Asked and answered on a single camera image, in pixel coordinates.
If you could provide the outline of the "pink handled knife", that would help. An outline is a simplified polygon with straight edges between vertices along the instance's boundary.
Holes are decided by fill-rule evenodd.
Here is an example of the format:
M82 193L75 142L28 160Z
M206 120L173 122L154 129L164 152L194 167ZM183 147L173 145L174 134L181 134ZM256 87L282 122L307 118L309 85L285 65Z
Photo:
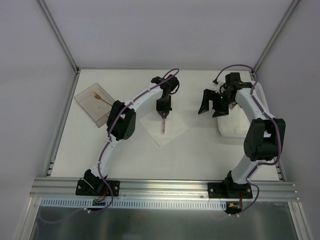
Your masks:
M165 134L165 131L166 131L166 118L162 118L162 124L161 124L162 134Z

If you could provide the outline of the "white paper napkin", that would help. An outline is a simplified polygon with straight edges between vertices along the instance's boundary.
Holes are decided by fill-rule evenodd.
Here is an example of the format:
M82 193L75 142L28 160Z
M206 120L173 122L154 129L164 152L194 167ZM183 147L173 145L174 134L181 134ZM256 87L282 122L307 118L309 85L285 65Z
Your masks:
M171 112L166 118L165 133L162 134L162 118L153 111L139 119L148 134L162 147L188 130L183 118L176 112Z

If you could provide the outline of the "gold fork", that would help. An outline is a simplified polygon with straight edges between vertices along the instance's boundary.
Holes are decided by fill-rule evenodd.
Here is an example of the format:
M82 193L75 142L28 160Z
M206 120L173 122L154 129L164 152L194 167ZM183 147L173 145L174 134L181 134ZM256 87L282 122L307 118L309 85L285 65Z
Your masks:
M112 104L110 104L108 101L104 100L99 94L97 94L96 92L93 92L92 95L97 99L97 100L101 100L104 103L106 103L109 106L112 106Z

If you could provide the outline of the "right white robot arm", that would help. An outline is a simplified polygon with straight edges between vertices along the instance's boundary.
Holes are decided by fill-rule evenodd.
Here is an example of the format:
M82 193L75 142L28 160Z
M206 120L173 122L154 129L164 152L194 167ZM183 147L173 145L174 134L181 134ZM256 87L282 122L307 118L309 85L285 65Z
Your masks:
M250 126L243 142L244 156L239 164L230 171L230 182L223 187L224 193L235 198L242 191L251 176L260 166L276 165L281 157L286 123L275 118L258 99L255 82L242 81L240 73L231 72L225 76L223 91L205 89L198 114L210 110L212 102L213 117L229 114L231 104L239 105L244 111Z

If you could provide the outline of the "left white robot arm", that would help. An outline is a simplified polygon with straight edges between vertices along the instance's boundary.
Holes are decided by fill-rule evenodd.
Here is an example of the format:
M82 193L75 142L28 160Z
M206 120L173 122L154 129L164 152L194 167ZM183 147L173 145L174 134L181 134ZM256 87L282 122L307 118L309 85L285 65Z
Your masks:
M115 101L108 116L107 141L98 160L84 172L84 179L88 182L87 189L93 195L104 191L103 180L108 176L108 162L115 150L134 133L136 119L140 111L146 110L148 104L155 104L155 110L162 119L162 125L172 111L172 95L180 87L175 74L166 74L164 77L156 76L150 84L137 96L122 102Z

